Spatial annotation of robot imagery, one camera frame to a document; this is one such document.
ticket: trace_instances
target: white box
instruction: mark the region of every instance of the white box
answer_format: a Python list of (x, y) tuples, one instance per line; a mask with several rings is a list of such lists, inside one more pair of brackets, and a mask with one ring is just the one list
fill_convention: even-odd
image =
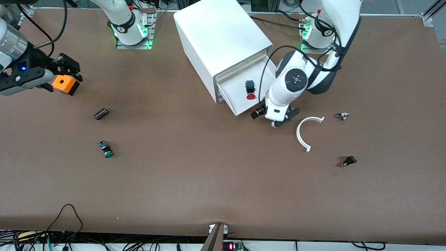
[[(226, 101), (237, 116), (258, 104), (246, 98), (253, 80), (258, 97), (260, 77), (273, 44), (236, 0), (201, 0), (173, 15), (183, 49), (216, 103)], [(269, 61), (260, 98), (274, 83)]]

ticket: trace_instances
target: open drawer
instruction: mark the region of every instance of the open drawer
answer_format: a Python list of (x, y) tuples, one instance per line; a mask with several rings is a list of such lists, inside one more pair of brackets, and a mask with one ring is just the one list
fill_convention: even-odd
[[(276, 66), (268, 61), (267, 51), (263, 50), (239, 64), (217, 74), (214, 77), (214, 83), (218, 88), (218, 94), (226, 101), (234, 115), (238, 116), (249, 108), (259, 104), (260, 78), (263, 68), (267, 63), (263, 75), (260, 100), (265, 97), (266, 91), (276, 80)], [(255, 84), (256, 99), (246, 98), (245, 83), (247, 80), (253, 80)]]

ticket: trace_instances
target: orange block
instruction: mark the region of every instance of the orange block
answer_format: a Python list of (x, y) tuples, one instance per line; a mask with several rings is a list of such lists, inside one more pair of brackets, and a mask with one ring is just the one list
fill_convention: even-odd
[(66, 94), (73, 96), (79, 86), (79, 82), (69, 75), (58, 75), (53, 81), (53, 88)]

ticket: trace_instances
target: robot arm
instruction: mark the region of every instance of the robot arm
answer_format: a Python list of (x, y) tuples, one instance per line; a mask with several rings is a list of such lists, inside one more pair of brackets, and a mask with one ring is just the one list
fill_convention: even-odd
[[(6, 0), (22, 4), (27, 0)], [(92, 0), (107, 15), (115, 36), (125, 45), (135, 45), (147, 37), (147, 15), (130, 10), (125, 0)], [(54, 75), (71, 75), (82, 81), (79, 63), (61, 53), (56, 59), (48, 57), (11, 24), (0, 18), (0, 94), (12, 95), (33, 87), (50, 92), (48, 82)]]
[[(362, 0), (322, 0), (322, 11), (312, 21), (312, 28), (304, 39), (322, 48), (327, 46), (323, 42), (328, 40), (331, 50), (327, 60), (319, 63), (297, 50), (287, 53), (276, 68), (276, 81), (265, 95), (264, 107), (254, 111), (251, 114), (253, 118), (265, 114), (273, 121), (273, 127), (280, 126), (299, 112), (298, 109), (289, 109), (289, 105), (305, 90), (320, 94), (330, 88), (359, 27), (361, 3)], [(334, 27), (335, 32), (318, 20)]]
[(130, 10), (125, 0), (91, 0), (99, 6), (111, 22), (115, 36), (125, 45), (135, 45), (145, 37), (147, 14)]

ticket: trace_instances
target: semicircular white piece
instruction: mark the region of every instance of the semicircular white piece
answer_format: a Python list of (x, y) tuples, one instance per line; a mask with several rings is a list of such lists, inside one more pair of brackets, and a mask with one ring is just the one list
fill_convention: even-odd
[(305, 147), (307, 149), (306, 152), (310, 151), (311, 146), (308, 145), (307, 143), (305, 143), (305, 141), (301, 137), (301, 132), (300, 132), (301, 131), (301, 125), (303, 124), (303, 122), (308, 121), (308, 120), (313, 120), (313, 121), (317, 121), (317, 122), (321, 123), (324, 120), (324, 118), (325, 117), (322, 117), (322, 118), (319, 118), (319, 117), (306, 117), (297, 126), (297, 129), (296, 129), (297, 140), (299, 141), (299, 143), (301, 145), (303, 145), (303, 147)]

